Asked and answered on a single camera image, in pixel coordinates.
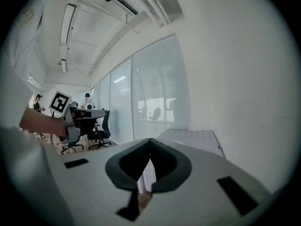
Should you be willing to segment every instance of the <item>office chair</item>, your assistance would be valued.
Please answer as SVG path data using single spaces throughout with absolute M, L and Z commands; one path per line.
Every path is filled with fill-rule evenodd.
M 98 126 L 100 126 L 100 124 L 97 124 L 95 128 L 95 133 L 87 136 L 88 140 L 95 140 L 95 141 L 99 140 L 98 144 L 89 146 L 89 150 L 91 147 L 94 146 L 97 146 L 97 149 L 99 149 L 101 146 L 107 147 L 105 146 L 106 144 L 112 145 L 111 142 L 104 142 L 104 139 L 108 139 L 111 136 L 109 130 L 109 123 L 108 123 L 109 116 L 110 116 L 110 111 L 105 111 L 105 116 L 103 118 L 103 124 L 102 124 L 103 130 L 98 130 Z
M 67 145 L 67 147 L 64 148 L 64 149 L 61 151 L 61 154 L 63 154 L 64 151 L 66 151 L 66 150 L 69 149 L 69 148 L 72 148 L 72 149 L 74 150 L 74 152 L 76 152 L 76 150 L 73 148 L 74 146 L 81 146 L 81 148 L 84 150 L 84 146 L 83 146 L 82 144 L 76 144 L 76 143 L 79 142 L 79 138 L 78 138 L 78 140 L 77 140 L 76 142 L 69 143 L 69 144 Z
M 62 150 L 61 153 L 63 154 L 64 151 L 66 151 L 69 148 L 72 148 L 74 152 L 76 152 L 76 150 L 73 148 L 74 146 L 81 146 L 81 148 L 84 149 L 84 146 L 82 144 L 76 144 L 76 143 L 78 143 L 81 136 L 91 134 L 95 126 L 95 122 L 96 119 L 84 119 L 84 120 L 77 119 L 74 124 L 76 125 L 77 128 L 80 128 L 79 138 L 76 142 L 69 143 L 67 147 Z
M 152 121 L 157 121 L 160 116 L 161 116 L 161 108 L 156 108 L 152 117 L 150 113 L 149 119 L 151 119 Z

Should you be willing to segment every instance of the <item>frosted glass partition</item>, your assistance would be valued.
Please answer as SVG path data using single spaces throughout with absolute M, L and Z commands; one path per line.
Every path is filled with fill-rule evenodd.
M 107 74 L 101 81 L 100 81 L 100 88 L 99 88 L 99 109 L 110 109 L 110 76 L 111 73 Z M 102 124 L 103 118 L 99 119 L 99 123 Z
M 133 141 L 131 106 L 131 67 L 129 58 L 111 72 L 110 109 L 111 134 L 117 143 Z
M 100 82 L 98 82 L 94 86 L 93 92 L 91 90 L 91 97 L 93 98 L 95 109 L 99 109 L 99 89 L 100 89 Z
M 188 84 L 177 38 L 137 52 L 132 67 L 134 138 L 156 138 L 168 128 L 188 129 Z

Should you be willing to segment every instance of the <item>white ceiling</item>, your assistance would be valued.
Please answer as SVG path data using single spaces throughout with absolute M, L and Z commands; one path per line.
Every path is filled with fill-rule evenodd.
M 42 26 L 37 37 L 36 49 L 49 72 L 62 72 L 58 64 L 67 61 L 67 71 L 93 73 L 101 53 L 110 50 L 112 44 L 123 36 L 136 32 L 129 26 L 137 25 L 139 16 L 145 13 L 133 0 L 124 0 L 138 12 L 136 16 L 127 13 L 113 2 L 105 0 L 48 0 L 44 9 Z M 61 27 L 67 4 L 77 6 L 69 30 L 67 45 L 60 43 Z

